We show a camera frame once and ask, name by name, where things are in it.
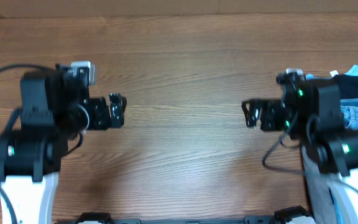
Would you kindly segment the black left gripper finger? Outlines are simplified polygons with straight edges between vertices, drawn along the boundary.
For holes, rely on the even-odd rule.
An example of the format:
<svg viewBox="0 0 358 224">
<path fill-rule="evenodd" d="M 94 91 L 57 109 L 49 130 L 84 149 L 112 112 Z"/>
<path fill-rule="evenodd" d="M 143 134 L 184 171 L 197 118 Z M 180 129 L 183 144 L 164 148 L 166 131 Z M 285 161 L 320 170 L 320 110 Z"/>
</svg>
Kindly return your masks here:
<svg viewBox="0 0 358 224">
<path fill-rule="evenodd" d="M 111 128 L 120 128 L 124 125 L 124 110 L 111 108 Z"/>
<path fill-rule="evenodd" d="M 109 94 L 110 100 L 110 111 L 121 111 L 122 113 L 125 112 L 127 107 L 127 98 L 122 96 L 120 93 L 110 93 Z"/>
</svg>

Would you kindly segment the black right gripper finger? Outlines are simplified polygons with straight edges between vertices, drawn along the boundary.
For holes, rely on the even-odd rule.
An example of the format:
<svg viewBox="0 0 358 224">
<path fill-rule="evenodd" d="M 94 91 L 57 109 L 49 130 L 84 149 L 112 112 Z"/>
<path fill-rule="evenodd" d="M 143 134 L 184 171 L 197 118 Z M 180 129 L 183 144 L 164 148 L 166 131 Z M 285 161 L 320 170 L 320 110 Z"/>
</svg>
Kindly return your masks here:
<svg viewBox="0 0 358 224">
<path fill-rule="evenodd" d="M 262 100 L 260 99 L 244 100 L 241 106 L 245 116 L 259 116 L 262 107 Z"/>
<path fill-rule="evenodd" d="M 248 128 L 255 128 L 260 118 L 259 110 L 245 110 L 244 111 L 246 126 Z"/>
</svg>

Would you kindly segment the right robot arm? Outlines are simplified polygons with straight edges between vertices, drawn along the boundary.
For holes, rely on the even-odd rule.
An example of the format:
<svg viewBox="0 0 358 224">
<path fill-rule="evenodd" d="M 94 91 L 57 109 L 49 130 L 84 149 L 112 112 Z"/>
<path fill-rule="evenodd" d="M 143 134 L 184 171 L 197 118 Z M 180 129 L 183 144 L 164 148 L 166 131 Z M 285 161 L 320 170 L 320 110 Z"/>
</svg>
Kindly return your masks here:
<svg viewBox="0 0 358 224">
<path fill-rule="evenodd" d="M 242 102 L 248 127 L 299 141 L 313 212 L 287 208 L 277 223 L 358 223 L 358 75 L 279 73 L 279 98 Z"/>
</svg>

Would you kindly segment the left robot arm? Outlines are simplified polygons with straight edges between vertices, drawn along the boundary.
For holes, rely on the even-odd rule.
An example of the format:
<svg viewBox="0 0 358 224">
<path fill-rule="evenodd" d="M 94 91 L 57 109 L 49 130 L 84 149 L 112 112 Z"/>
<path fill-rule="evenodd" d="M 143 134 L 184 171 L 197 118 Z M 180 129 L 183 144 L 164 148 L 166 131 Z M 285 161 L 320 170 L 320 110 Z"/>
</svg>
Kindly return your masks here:
<svg viewBox="0 0 358 224">
<path fill-rule="evenodd" d="M 127 100 L 118 93 L 91 98 L 96 67 L 89 61 L 27 64 L 20 80 L 21 106 L 0 134 L 0 200 L 3 223 L 51 223 L 62 159 L 85 132 L 124 125 Z"/>
</svg>

